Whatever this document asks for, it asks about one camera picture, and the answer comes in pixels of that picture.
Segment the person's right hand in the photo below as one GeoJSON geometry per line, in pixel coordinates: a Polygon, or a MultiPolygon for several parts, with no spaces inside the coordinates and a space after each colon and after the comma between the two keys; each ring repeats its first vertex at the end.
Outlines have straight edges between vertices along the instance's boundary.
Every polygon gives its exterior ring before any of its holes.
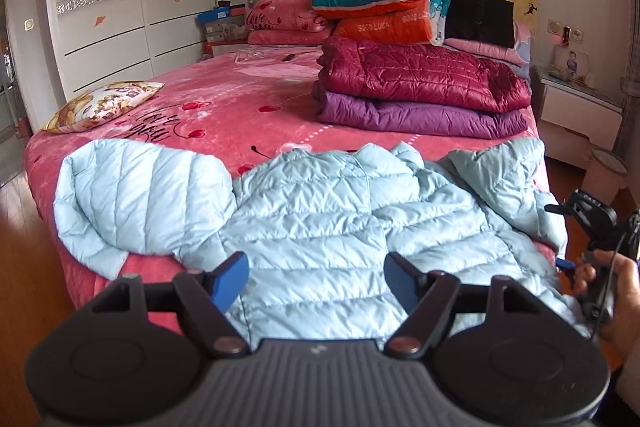
{"type": "Polygon", "coordinates": [[[593,253],[600,265],[611,265],[616,274],[613,317],[599,327],[600,337],[609,343],[620,361],[626,363],[639,342],[639,271],[637,262],[613,251],[593,253]]]}

